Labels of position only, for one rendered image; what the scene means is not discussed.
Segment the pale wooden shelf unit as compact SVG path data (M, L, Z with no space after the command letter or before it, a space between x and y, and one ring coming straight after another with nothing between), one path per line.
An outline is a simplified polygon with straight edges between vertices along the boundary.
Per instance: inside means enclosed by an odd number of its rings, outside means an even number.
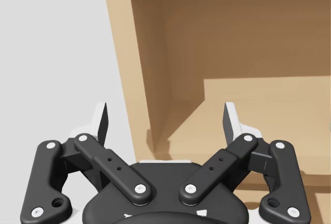
M106 0L136 160L206 162L224 104L295 148L331 224L331 0Z

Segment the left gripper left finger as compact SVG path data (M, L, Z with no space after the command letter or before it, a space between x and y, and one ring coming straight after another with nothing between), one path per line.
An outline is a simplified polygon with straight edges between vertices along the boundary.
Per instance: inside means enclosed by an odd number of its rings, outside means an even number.
M104 143L108 130L107 104L96 105L90 124L70 132L65 143L41 142L36 150L20 215L21 223L62 223L72 214L62 193L68 174L80 171L98 191L112 183L134 205L152 200L152 187Z

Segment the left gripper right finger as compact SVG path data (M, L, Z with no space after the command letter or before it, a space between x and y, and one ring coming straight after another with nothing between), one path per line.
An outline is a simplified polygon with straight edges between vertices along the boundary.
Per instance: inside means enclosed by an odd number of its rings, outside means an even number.
M239 121L235 104L226 102L222 119L227 147L220 149L179 188L187 206L199 204L218 184L234 190L251 172L263 175L269 189L259 215L269 223L310 223L311 213L293 145L267 143L261 132Z

